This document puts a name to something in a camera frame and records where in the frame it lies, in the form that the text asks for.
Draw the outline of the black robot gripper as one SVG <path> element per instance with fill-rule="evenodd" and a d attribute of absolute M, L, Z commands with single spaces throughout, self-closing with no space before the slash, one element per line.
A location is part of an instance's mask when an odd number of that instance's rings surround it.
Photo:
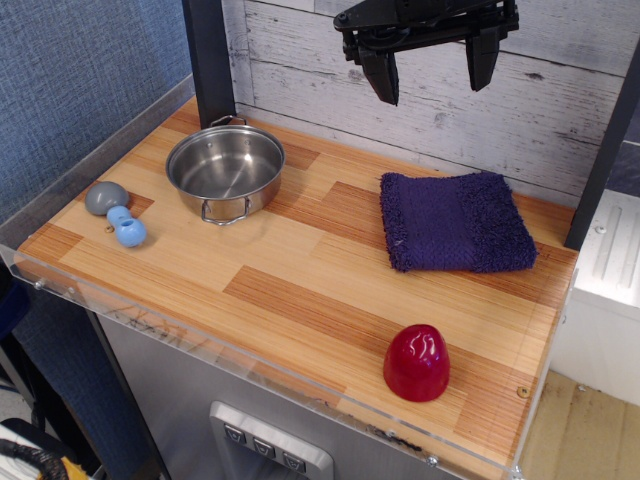
<path fill-rule="evenodd" d="M 465 40 L 470 85 L 478 92 L 492 80 L 500 41 L 519 29 L 519 12 L 513 1 L 362 1 L 333 25 L 343 35 L 346 59 L 360 59 L 378 98 L 396 106 L 393 53 Z"/>

